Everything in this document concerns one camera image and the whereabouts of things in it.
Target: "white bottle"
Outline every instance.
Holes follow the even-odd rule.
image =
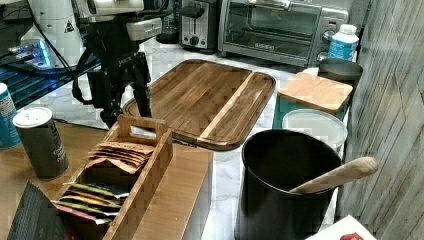
[[[341,58],[352,61],[359,42],[359,38],[355,33],[355,26],[349,24],[340,25],[339,31],[331,39],[328,58]]]

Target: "blue can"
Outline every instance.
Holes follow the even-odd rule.
[[[16,108],[10,97],[7,86],[0,83],[0,149],[14,147],[21,143],[13,117],[16,115]]]

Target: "tea bag packet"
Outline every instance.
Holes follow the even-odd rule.
[[[100,143],[96,146],[94,152],[89,153],[88,159],[90,161],[86,168],[109,161],[122,170],[134,174],[144,167],[154,149],[152,146],[127,142]]]
[[[110,199],[110,198],[107,198],[107,197],[94,195],[94,194],[91,194],[89,192],[79,191],[79,190],[76,190],[76,189],[70,189],[70,190],[68,189],[65,192],[65,196],[68,196],[68,195],[84,196],[84,197],[87,197],[87,198],[91,198],[91,199],[95,199],[95,200],[105,202],[105,203],[109,204],[110,206],[121,206],[121,204],[122,204],[122,201],[119,200],[119,199]]]
[[[90,197],[80,196],[80,195],[66,195],[61,198],[61,200],[72,200],[72,201],[78,201],[83,202],[87,204],[97,205],[101,207],[111,207],[111,208],[120,208],[120,205],[117,204],[111,204],[108,201],[102,201],[98,199],[93,199]]]
[[[114,197],[116,199],[128,197],[129,192],[118,186],[103,183],[65,183],[73,188],[85,190],[93,194]]]
[[[65,202],[65,201],[51,201],[54,204],[58,204],[58,205],[62,205],[65,207],[69,207],[75,210],[81,210],[84,212],[89,212],[89,213],[94,213],[94,214],[100,214],[100,215],[105,215],[105,216],[116,216],[118,215],[119,210],[117,211],[106,211],[104,209],[100,209],[100,208],[95,208],[95,207],[91,207],[87,204],[78,204],[78,203],[72,203],[72,202]]]
[[[90,221],[94,221],[97,225],[105,224],[105,223],[108,223],[108,222],[111,222],[112,221],[112,219],[110,219],[110,218],[96,217],[96,216],[87,214],[85,212],[81,212],[81,211],[75,210],[73,208],[60,205],[60,204],[53,204],[53,205],[59,211],[62,211],[62,212],[65,212],[65,213],[69,213],[69,214],[74,215],[76,217],[80,217],[80,218],[84,218],[84,219],[87,219],[87,220],[90,220]]]

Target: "black canister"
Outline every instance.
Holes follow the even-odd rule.
[[[162,33],[156,36],[156,41],[164,44],[179,42],[179,9],[179,0],[169,0],[168,10],[172,13],[162,19]]]
[[[340,166],[333,149],[302,133],[272,129],[250,137],[242,158],[237,240],[303,240],[319,230],[333,189],[288,191]]]
[[[340,58],[327,58],[321,61],[318,76],[353,87],[352,96],[358,86],[364,69],[361,65]]]
[[[13,118],[36,176],[46,180],[58,177],[69,165],[52,117],[50,109],[35,107]]]

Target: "wooden wall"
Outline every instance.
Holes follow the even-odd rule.
[[[378,239],[424,239],[424,0],[372,0],[358,59],[346,159],[380,169],[345,185],[339,213]]]

